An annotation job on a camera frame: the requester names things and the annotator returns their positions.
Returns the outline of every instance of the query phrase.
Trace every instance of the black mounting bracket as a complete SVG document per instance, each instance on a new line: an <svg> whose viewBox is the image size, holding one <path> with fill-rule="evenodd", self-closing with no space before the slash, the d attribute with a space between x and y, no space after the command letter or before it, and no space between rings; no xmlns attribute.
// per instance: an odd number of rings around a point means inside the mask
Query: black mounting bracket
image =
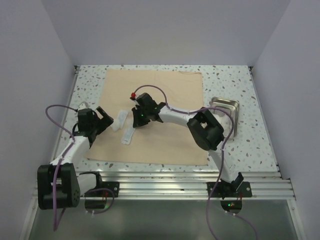
<svg viewBox="0 0 320 240"><path fill-rule="evenodd" d="M72 129L72 134L74 136L87 137L90 147L96 140L97 135L101 134L114 122L114 119L110 117L100 106L96 108L96 111L101 114L101 119L91 108L78 110L78 122L76 123L78 131L75 131L76 125L74 125Z"/></svg>
<svg viewBox="0 0 320 240"><path fill-rule="evenodd" d="M118 181L102 181L99 188L101 189L109 189L114 193L114 198L117 198L119 195L120 183ZM103 198L106 197L105 191L97 191L97 192L87 192L84 195L84 207L86 209L104 209L106 205L106 200ZM91 200L86 198L101 198L97 200ZM112 198L111 194L107 192L107 198Z"/></svg>
<svg viewBox="0 0 320 240"><path fill-rule="evenodd" d="M37 171L38 204L41 210L53 209L53 179L57 166L41 165ZM75 208L80 201L80 187L73 163L60 165L56 184L56 206L58 209Z"/></svg>
<svg viewBox="0 0 320 240"><path fill-rule="evenodd" d="M208 195L212 191L212 188L216 184L215 181L207 182L206 183L206 190ZM212 196L212 198L251 198L252 191L250 182L243 181L241 185L237 188L237 190L232 190L230 188L230 183L219 181Z"/></svg>

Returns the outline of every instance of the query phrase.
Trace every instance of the metal frame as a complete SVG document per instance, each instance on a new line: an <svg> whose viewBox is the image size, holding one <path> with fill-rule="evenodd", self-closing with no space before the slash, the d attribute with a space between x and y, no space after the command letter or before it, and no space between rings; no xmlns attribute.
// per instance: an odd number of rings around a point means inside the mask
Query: metal frame
<svg viewBox="0 0 320 240"><path fill-rule="evenodd" d="M73 94L75 86L76 86L79 70L80 70L80 66L74 66L74 77L73 77L73 80L72 80L72 88L71 88L71 91L70 91L69 96L68 96L67 105L70 105L72 94ZM62 120L60 122L61 125L64 125L64 123L66 121L67 112L68 112L67 109L65 109L64 112L63 112ZM58 134L58 136L57 136L57 138L56 138L56 140L54 142L54 148L53 148L51 157L50 157L48 162L51 162L51 160L55 159L55 155L56 155L56 152L57 152L57 149L58 149L58 145L59 145L59 142L60 142L61 133L62 133L62 129L60 129L59 134ZM31 198L31 201L30 201L30 204L29 204L29 208L28 208L26 216L25 216L25 220L24 220L24 223L23 223L23 227L22 227L22 230L21 230L21 233L20 233L19 240L28 240L29 239L29 236L30 236L30 233L31 233L31 230L32 230L32 226L33 226L34 221L35 221L36 213L37 213L37 210L39 208L39 206L38 206L38 198L35 197L35 195L37 195L37 187L38 186L36 184L36 186L34 188L34 192L33 192L32 198Z"/></svg>
<svg viewBox="0 0 320 240"><path fill-rule="evenodd" d="M287 203L298 240L306 240L307 235L298 212L296 200L288 200Z"/></svg>
<svg viewBox="0 0 320 240"><path fill-rule="evenodd" d="M68 104L71 101L72 93L76 85L80 66L77 66L73 79L73 87L69 95ZM61 121L64 124L67 111L64 112ZM55 157L58 149L62 131L56 139L51 160ZM206 182L214 182L218 178L218 172L100 172L103 181L119 182L119 200L206 200L208 199ZM300 216L297 211L295 194L290 180L283 180L280 172L243 172L243 177L250 182L252 197L246 198L248 201L254 200L287 200L293 225L299 240L305 240L306 235ZM96 197L86 197L86 199L100 200ZM32 226L38 210L37 186L35 186L32 199L27 211L24 225L21 231L20 240L27 240L30 237Z"/></svg>

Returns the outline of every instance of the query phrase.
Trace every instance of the white tissue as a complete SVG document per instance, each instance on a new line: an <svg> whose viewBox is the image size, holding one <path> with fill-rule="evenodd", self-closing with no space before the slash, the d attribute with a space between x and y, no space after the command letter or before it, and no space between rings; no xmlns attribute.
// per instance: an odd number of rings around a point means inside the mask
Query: white tissue
<svg viewBox="0 0 320 240"><path fill-rule="evenodd" d="M224 135L227 136L231 131L231 120L227 115L219 116L218 114L213 114L216 120L221 124L224 129Z"/></svg>
<svg viewBox="0 0 320 240"><path fill-rule="evenodd" d="M118 112L118 116L116 117L116 119L113 120L113 123L110 125L110 127L112 128L112 131L116 132L119 129L122 129L124 127L127 115L128 115L127 110L120 110Z"/></svg>
<svg viewBox="0 0 320 240"><path fill-rule="evenodd" d="M132 135L134 134L134 132L136 130L133 127L133 125L134 125L134 119L133 118L129 118L127 120L127 123L128 123L128 127L124 130L123 136L121 138L121 143L125 144L125 145L129 145L130 144Z"/></svg>

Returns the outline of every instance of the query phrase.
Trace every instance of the white wall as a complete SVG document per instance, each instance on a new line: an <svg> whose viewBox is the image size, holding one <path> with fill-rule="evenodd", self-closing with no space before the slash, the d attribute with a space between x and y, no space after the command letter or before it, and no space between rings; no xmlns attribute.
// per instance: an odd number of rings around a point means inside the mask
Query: white wall
<svg viewBox="0 0 320 240"><path fill-rule="evenodd" d="M73 65L40 0L0 3L0 239L19 238L57 128L45 107L67 102ZM62 110L52 111L61 120Z"/></svg>
<svg viewBox="0 0 320 240"><path fill-rule="evenodd" d="M310 240L320 236L319 13L319 0L291 0L253 68L275 155Z"/></svg>
<svg viewBox="0 0 320 240"><path fill-rule="evenodd" d="M42 0L75 64L252 66L290 0Z"/></svg>

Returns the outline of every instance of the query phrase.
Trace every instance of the speckled countertop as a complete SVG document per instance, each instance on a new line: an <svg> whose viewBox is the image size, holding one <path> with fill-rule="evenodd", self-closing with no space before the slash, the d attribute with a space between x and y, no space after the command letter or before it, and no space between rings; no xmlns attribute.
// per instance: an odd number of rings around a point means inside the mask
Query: speckled countertop
<svg viewBox="0 0 320 240"><path fill-rule="evenodd" d="M204 105L212 97L223 97L240 102L238 135L226 144L226 157L240 172L277 172L263 117L257 101L248 66L244 65L82 65L75 83L70 106L77 108L86 101L90 108L98 106L108 69L201 72ZM72 129L76 113L68 111L64 126ZM57 153L67 145L69 136L63 132ZM77 171L124 172L210 172L217 171L212 159L206 166L123 163L88 160L83 158Z"/></svg>

